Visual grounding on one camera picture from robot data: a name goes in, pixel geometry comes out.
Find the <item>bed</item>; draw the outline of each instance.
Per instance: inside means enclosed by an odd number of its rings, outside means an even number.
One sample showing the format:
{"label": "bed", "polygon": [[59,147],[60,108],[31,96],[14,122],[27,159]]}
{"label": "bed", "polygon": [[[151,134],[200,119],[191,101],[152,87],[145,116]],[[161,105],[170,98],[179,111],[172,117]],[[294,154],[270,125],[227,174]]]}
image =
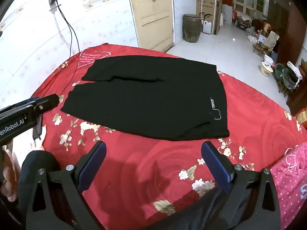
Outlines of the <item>bed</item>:
{"label": "bed", "polygon": [[[201,159],[205,140],[148,139],[84,122],[60,111],[68,92],[85,82],[80,80],[95,59],[132,54],[174,57],[103,44],[82,51],[79,63],[75,55],[61,64],[33,94],[60,96],[59,106],[44,114],[43,147],[54,154],[62,168],[76,163],[96,140],[106,143],[106,159],[90,189],[83,193],[106,229],[132,230],[150,225],[192,204],[215,186]],[[278,104],[227,74],[219,75],[227,95],[230,137],[211,142],[232,163],[240,163],[247,170],[271,168],[289,147],[307,142],[307,131]],[[99,110],[99,105],[93,104],[92,109]]]}

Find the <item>white tiled wall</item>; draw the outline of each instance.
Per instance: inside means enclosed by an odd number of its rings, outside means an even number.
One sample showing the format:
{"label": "white tiled wall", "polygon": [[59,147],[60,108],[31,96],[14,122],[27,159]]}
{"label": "white tiled wall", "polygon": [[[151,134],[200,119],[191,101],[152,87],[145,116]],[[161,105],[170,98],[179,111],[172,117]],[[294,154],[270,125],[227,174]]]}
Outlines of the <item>white tiled wall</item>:
{"label": "white tiled wall", "polygon": [[[138,46],[129,0],[58,2],[81,51],[105,42]],[[49,10],[48,0],[15,0],[0,23],[0,108],[29,98],[69,58],[70,31],[59,11]]]}
{"label": "white tiled wall", "polygon": [[196,14],[196,0],[174,0],[175,42],[182,40],[182,17],[184,14]]}

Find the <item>floor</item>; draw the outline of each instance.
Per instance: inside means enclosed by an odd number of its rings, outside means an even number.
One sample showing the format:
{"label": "floor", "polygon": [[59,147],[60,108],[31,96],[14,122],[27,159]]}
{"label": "floor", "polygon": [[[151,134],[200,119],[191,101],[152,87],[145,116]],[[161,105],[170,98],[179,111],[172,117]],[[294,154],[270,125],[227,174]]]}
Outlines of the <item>floor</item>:
{"label": "floor", "polygon": [[182,40],[167,53],[185,59],[215,64],[219,71],[248,84],[286,111],[290,111],[286,105],[287,98],[282,93],[278,93],[273,76],[265,77],[260,72],[263,60],[256,52],[253,53],[252,43],[247,40],[246,32],[234,25],[224,24],[218,35],[202,33],[197,43]]}

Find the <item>cardboard box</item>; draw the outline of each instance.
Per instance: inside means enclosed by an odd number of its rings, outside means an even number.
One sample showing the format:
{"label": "cardboard box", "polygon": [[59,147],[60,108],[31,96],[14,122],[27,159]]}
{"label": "cardboard box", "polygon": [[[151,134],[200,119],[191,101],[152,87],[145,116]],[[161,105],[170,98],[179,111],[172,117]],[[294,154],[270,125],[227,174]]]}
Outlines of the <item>cardboard box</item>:
{"label": "cardboard box", "polygon": [[222,0],[196,0],[196,14],[201,16],[202,21],[211,22],[212,34],[220,31],[222,12]]}

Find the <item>blue gripper pad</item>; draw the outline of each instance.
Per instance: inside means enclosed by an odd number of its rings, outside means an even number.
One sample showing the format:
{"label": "blue gripper pad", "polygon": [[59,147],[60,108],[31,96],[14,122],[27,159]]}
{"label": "blue gripper pad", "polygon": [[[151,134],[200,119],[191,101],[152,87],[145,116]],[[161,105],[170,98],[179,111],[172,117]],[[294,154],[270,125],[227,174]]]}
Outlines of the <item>blue gripper pad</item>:
{"label": "blue gripper pad", "polygon": [[220,154],[210,141],[203,143],[201,147],[201,156],[218,187],[225,193],[229,193],[231,191],[231,181],[234,178],[234,172],[231,168],[232,163],[226,156]]}
{"label": "blue gripper pad", "polygon": [[103,160],[106,157],[106,144],[101,141],[97,142],[97,144],[99,145],[94,152],[91,153],[92,151],[90,151],[88,153],[90,158],[79,173],[79,184],[77,186],[79,193],[82,193],[90,188],[90,185],[92,184]]}

